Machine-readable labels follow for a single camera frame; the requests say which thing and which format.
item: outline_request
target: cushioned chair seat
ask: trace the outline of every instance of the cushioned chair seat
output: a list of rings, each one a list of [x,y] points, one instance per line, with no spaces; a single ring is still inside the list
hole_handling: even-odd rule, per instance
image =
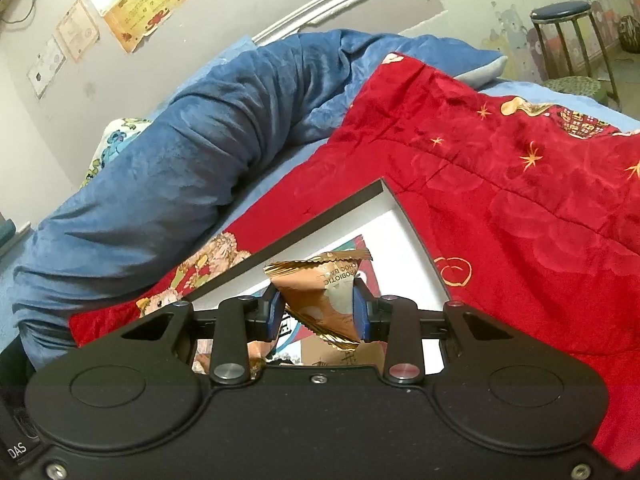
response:
[[[556,20],[558,18],[568,18],[575,14],[587,12],[591,9],[588,2],[562,2],[546,7],[540,7],[531,11],[532,20]]]
[[[543,86],[562,94],[581,95],[590,97],[601,105],[607,105],[609,98],[607,90],[596,79],[583,76],[561,77],[550,79],[542,83]]]

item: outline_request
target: blue gripper pad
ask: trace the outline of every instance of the blue gripper pad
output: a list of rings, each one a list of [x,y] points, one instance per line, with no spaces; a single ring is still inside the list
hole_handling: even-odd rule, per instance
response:
[[[282,322],[282,316],[284,315],[284,306],[284,296],[280,291],[277,291],[271,300],[269,320],[267,321],[267,332],[271,341],[274,341],[278,336],[278,332],[280,332],[280,323]]]
[[[367,301],[363,298],[358,287],[353,286],[353,323],[361,341],[368,341],[370,336],[369,315]]]

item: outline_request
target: gold foil wrapper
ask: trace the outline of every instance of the gold foil wrapper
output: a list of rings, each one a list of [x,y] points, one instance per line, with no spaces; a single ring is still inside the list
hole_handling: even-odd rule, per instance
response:
[[[368,249],[321,253],[308,260],[275,262],[265,274],[282,293],[287,311],[323,340],[353,350],[360,339],[353,322],[353,280]]]

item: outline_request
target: yellow certificate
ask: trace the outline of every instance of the yellow certificate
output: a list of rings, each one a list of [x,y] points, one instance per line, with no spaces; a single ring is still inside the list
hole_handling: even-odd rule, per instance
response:
[[[153,33],[172,10],[185,0],[119,0],[104,21],[126,52],[133,52],[145,36]]]

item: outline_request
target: electrical cable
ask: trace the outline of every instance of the electrical cable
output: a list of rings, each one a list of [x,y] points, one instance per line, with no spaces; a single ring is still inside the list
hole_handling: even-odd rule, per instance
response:
[[[17,23],[26,22],[29,19],[29,16],[31,16],[33,9],[35,8],[36,8],[36,0],[31,0],[31,9],[29,9],[29,12],[27,12],[27,15],[23,19],[16,20],[14,22],[8,22],[4,18],[0,18],[0,22],[6,23],[7,25],[16,25]]]

